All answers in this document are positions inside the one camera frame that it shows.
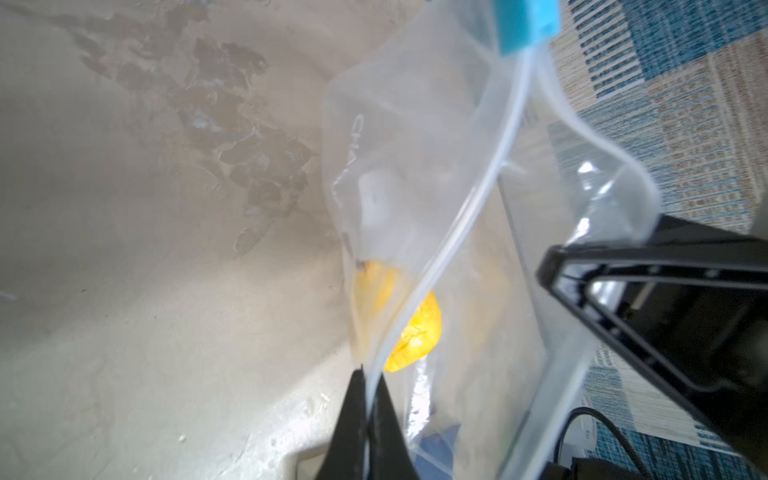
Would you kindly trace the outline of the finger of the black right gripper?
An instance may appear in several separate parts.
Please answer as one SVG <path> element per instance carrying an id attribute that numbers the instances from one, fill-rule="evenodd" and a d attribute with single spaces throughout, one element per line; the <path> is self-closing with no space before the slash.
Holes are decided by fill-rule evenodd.
<path id="1" fill-rule="evenodd" d="M 645 380 L 767 468 L 767 242 L 663 216 L 642 244 L 551 247 L 539 284 Z"/>

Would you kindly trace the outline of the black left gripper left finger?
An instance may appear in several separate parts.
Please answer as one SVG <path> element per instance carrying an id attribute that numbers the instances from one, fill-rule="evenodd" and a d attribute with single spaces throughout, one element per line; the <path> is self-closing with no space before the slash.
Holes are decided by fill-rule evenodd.
<path id="1" fill-rule="evenodd" d="M 354 370 L 317 480 L 364 478 L 368 440 L 365 387 L 363 370 Z"/>

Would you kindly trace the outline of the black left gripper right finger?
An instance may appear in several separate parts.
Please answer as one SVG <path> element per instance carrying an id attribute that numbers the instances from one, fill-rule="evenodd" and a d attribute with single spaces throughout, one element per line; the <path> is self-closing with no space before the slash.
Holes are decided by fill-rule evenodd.
<path id="1" fill-rule="evenodd" d="M 370 480 L 418 480 L 384 377 L 377 385 L 368 422 Z"/>

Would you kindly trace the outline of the yellow lemon toy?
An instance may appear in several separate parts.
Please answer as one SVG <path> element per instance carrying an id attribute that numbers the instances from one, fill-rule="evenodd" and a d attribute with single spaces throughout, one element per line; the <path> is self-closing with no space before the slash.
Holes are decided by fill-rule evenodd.
<path id="1" fill-rule="evenodd" d="M 356 266 L 354 276 L 354 309 L 363 326 L 386 306 L 398 278 L 398 270 L 388 264 L 366 260 Z M 442 334 L 442 312 L 437 297 L 430 291 L 403 329 L 384 365 L 385 372 L 398 372 L 426 357 L 438 344 Z"/>

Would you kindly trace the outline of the clear zip top bag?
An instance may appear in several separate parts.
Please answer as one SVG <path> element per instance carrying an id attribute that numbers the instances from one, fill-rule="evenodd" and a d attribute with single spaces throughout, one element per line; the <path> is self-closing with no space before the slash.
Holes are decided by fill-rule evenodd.
<path id="1" fill-rule="evenodd" d="M 645 167 L 580 119 L 554 68 L 556 1 L 432 1 L 322 103 L 322 188 L 343 246 L 367 425 L 385 378 L 419 479 L 536 479 L 595 349 L 539 285 L 553 246 L 646 240 L 660 195 Z M 359 262 L 398 270 L 363 326 Z M 390 373 L 433 291 L 442 334 Z"/>

